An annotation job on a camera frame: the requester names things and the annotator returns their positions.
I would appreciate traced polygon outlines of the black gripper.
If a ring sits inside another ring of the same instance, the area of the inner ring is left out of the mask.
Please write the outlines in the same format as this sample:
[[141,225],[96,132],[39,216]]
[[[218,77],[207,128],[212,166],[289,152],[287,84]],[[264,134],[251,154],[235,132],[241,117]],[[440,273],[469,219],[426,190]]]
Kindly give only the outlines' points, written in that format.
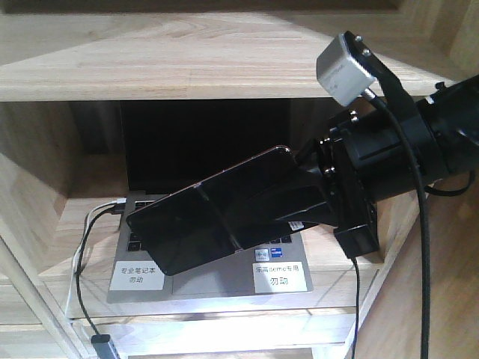
[[[301,170],[265,190],[263,208],[275,221],[336,227],[335,238],[350,259],[376,252],[376,203],[415,189],[404,147],[380,111],[357,123],[340,113],[329,121],[327,135],[323,148],[316,138],[302,147],[295,155]],[[329,179],[335,209],[320,176],[326,158],[335,169]]]

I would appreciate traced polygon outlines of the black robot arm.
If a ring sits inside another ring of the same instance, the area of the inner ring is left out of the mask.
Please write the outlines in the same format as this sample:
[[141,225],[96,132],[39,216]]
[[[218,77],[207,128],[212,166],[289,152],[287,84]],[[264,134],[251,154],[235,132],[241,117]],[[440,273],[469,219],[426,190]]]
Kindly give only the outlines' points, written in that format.
[[299,152],[297,174],[278,186],[266,208],[276,221],[328,224],[349,258],[379,250],[377,202],[478,167],[478,78],[399,108],[373,99],[358,120],[342,111],[323,139]]

